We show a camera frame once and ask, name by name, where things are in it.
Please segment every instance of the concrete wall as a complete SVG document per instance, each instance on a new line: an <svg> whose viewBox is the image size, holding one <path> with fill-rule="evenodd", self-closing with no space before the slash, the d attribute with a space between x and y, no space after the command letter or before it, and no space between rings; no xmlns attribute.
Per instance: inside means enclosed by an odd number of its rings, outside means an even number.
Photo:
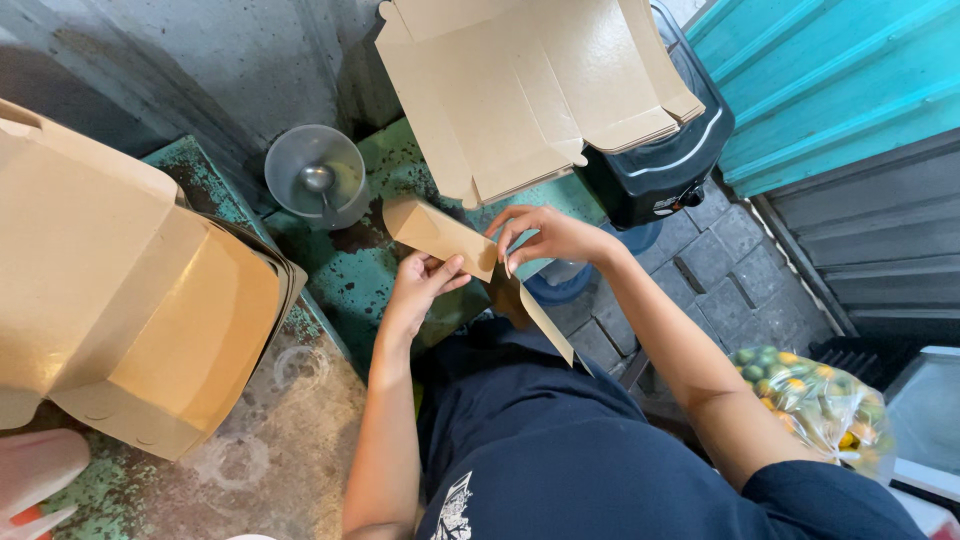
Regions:
<svg viewBox="0 0 960 540"><path fill-rule="evenodd" d="M400 114L373 47L379 0L0 0L0 97L135 156L181 135L256 207L270 143L359 138Z"/></svg>

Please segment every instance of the finger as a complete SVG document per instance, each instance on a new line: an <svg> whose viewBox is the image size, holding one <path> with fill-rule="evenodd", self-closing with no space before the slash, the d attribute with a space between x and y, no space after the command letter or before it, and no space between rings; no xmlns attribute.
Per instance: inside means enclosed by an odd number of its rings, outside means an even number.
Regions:
<svg viewBox="0 0 960 540"><path fill-rule="evenodd" d="M414 250L410 255L403 258L403 260L400 262L400 266L416 267L429 258L430 256L426 253L420 250Z"/></svg>
<svg viewBox="0 0 960 540"><path fill-rule="evenodd" d="M457 275L457 272L460 271L463 265L464 257L462 255L455 255L445 262L443 266L438 268L437 271L427 279L427 282L433 286L433 290L439 291L446 282L449 282Z"/></svg>
<svg viewBox="0 0 960 540"><path fill-rule="evenodd" d="M507 222L508 219L519 217L525 213L531 212L537 209L533 205L509 205L504 208L503 211L498 213L494 217L493 221L490 222L490 225L487 227L487 230L483 233L483 236L487 238L493 238L493 234L496 233L496 230L500 228L501 225Z"/></svg>
<svg viewBox="0 0 960 540"><path fill-rule="evenodd" d="M513 275L520 264L535 258L548 258L547 246L543 243L542 233L531 236L523 245L516 248L507 258L507 275Z"/></svg>
<svg viewBox="0 0 960 540"><path fill-rule="evenodd" d="M496 259L506 260L507 250L521 234L530 229L538 229L540 221L533 212L525 213L503 226L500 237L496 240Z"/></svg>
<svg viewBox="0 0 960 540"><path fill-rule="evenodd" d="M423 264L423 266L424 266L427 270L433 271L433 270L436 270L437 268L440 268L440 265L443 264L443 263L444 263L444 262L443 262L442 260L440 260L440 259L438 259L438 258L436 258L436 257L431 257L431 258L429 258L429 259L426 260L426 262Z"/></svg>
<svg viewBox="0 0 960 540"><path fill-rule="evenodd" d="M444 294L444 293L446 293L446 292L450 292L451 290L456 290L456 289L458 289L458 288L466 285L467 283L470 282L470 280L471 280L472 278L473 278L473 276L471 276L470 274L464 274L464 275L462 275L462 276L457 276L456 278L450 280L449 282L446 282L446 283L444 284L444 286L440 287L440 290L437 291L437 296L440 296L440 295L442 295L442 294Z"/></svg>

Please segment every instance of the green painted table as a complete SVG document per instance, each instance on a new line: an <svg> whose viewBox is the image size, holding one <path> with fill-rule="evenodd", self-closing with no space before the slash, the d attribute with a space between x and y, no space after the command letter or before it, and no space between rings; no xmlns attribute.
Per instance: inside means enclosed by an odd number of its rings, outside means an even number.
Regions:
<svg viewBox="0 0 960 540"><path fill-rule="evenodd" d="M197 211L269 241L262 223L184 137L144 159L166 172ZM69 428L90 445L90 465L43 504L78 510L58 540L277 540L340 538L364 386L309 294L301 294L241 399L200 448L176 463L122 443L43 402L17 432Z"/></svg>
<svg viewBox="0 0 960 540"><path fill-rule="evenodd" d="M594 225L607 218L584 183L573 174L499 203L464 211L459 201L438 193L406 118L360 141L357 147L367 167L372 196L370 211L360 222L342 231L311 231L285 211L268 216L264 222L283 254L309 275L306 288L346 343L351 363L364 379L397 262L408 253L387 234L382 213L385 200L416 193L480 232L507 205L515 204L551 205ZM525 279L548 262L528 262L517 274ZM427 314L415 353L438 343L489 306L490 300L477 281L443 295Z"/></svg>

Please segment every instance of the flat unfolded box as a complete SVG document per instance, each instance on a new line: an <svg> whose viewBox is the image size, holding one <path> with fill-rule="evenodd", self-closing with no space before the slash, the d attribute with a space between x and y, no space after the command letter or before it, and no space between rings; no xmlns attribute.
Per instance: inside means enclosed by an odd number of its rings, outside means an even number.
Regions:
<svg viewBox="0 0 960 540"><path fill-rule="evenodd" d="M441 194L472 209L680 129L704 106L647 0L394 0L376 47Z"/></svg>
<svg viewBox="0 0 960 540"><path fill-rule="evenodd" d="M176 459L227 416L289 292L179 194L153 167L0 101L0 429L46 397Z"/></svg>
<svg viewBox="0 0 960 540"><path fill-rule="evenodd" d="M504 265L496 261L492 240L414 197L384 203L383 222L397 242L441 260L463 256L463 271L483 282L496 311L505 313L518 329L537 325L564 360L573 365L573 347L523 283L516 276L507 277Z"/></svg>

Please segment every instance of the stack of paper boxes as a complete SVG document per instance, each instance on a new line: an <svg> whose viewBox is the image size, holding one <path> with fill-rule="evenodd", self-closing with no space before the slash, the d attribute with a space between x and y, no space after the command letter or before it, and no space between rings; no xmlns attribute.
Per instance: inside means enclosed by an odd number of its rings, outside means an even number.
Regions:
<svg viewBox="0 0 960 540"><path fill-rule="evenodd" d="M50 399L177 459L227 416L305 282L162 172L0 101L0 429Z"/></svg>
<svg viewBox="0 0 960 540"><path fill-rule="evenodd" d="M376 39L442 195L474 209L704 111L648 0L394 0Z"/></svg>

